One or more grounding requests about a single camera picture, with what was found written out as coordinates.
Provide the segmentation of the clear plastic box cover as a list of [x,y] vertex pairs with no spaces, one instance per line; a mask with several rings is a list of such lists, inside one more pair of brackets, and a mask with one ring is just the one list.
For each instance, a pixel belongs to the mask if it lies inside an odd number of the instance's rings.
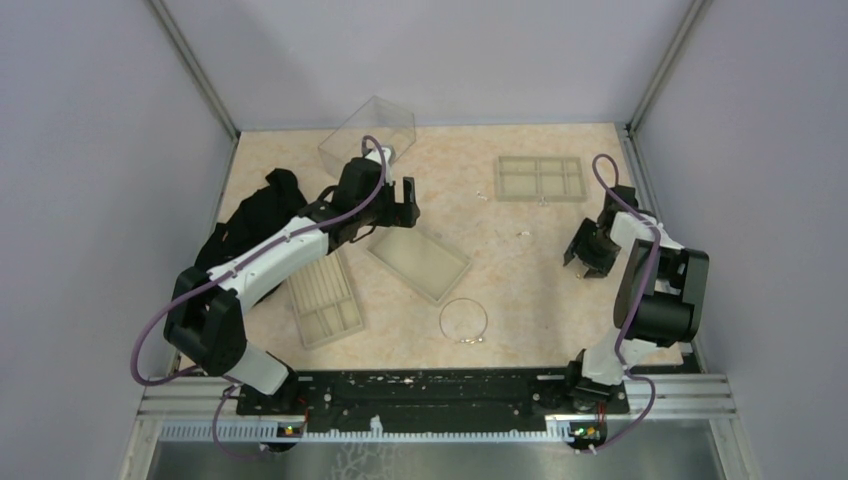
[[415,115],[391,101],[371,97],[318,146],[325,172],[338,178],[349,160],[363,156],[366,135],[390,150],[387,159],[394,164],[416,142]]

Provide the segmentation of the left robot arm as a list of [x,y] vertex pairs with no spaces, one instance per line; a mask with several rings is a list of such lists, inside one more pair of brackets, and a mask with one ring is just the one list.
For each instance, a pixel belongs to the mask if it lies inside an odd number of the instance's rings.
[[206,374],[258,391],[273,412],[292,411],[300,399],[294,370],[248,340],[244,317],[292,274],[341,246],[378,228],[416,225],[415,181],[393,177],[394,156],[393,147],[365,136],[338,183],[269,238],[212,268],[184,270],[161,314],[165,340]]

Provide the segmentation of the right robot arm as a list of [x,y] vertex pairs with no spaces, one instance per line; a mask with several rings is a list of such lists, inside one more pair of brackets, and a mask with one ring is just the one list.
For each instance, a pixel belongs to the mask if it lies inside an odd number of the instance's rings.
[[613,325],[568,365],[563,398],[588,412],[613,397],[625,373],[644,357],[696,335],[709,271],[707,253],[670,239],[651,212],[639,207],[635,190],[615,186],[599,216],[580,224],[563,254],[579,261],[587,279],[606,277],[616,259],[627,263],[613,306]]

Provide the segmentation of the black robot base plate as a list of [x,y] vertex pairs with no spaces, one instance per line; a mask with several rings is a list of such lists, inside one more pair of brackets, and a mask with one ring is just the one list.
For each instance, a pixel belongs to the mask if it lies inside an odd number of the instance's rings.
[[592,387],[571,367],[301,370],[274,396],[245,387],[242,416],[303,415],[310,433],[539,432],[548,415],[626,414],[623,386]]

